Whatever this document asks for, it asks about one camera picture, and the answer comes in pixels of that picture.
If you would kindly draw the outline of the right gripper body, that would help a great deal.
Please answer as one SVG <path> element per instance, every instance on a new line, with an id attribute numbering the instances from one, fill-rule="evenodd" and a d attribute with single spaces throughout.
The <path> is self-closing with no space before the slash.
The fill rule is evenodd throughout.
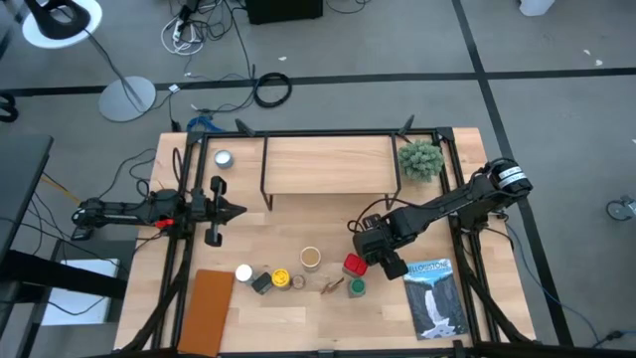
<path id="1" fill-rule="evenodd" d="M 393 280 L 407 274 L 405 261 L 398 255 L 400 249 L 411 243 L 411 236 L 400 237 L 394 233 L 388 220 L 379 214 L 365 217 L 362 220 L 364 228 L 361 232 L 372 232 L 373 241 L 367 246 L 367 250 L 377 249 L 381 251 L 378 264 L 382 267 L 388 280 Z"/>

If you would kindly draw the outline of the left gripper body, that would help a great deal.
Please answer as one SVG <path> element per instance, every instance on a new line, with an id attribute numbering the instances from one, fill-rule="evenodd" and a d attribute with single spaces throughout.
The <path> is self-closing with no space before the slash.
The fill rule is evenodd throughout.
<path id="1" fill-rule="evenodd" d="M 211 226 L 205 231 L 205 243 L 211 247 L 220 247 L 223 236 L 218 232 L 218 225 L 224 222 L 222 209 L 227 191 L 227 183 L 220 176 L 211 178 L 213 198 L 208 198 L 202 188 L 192 191 L 191 220 L 196 223 L 210 222 Z"/>

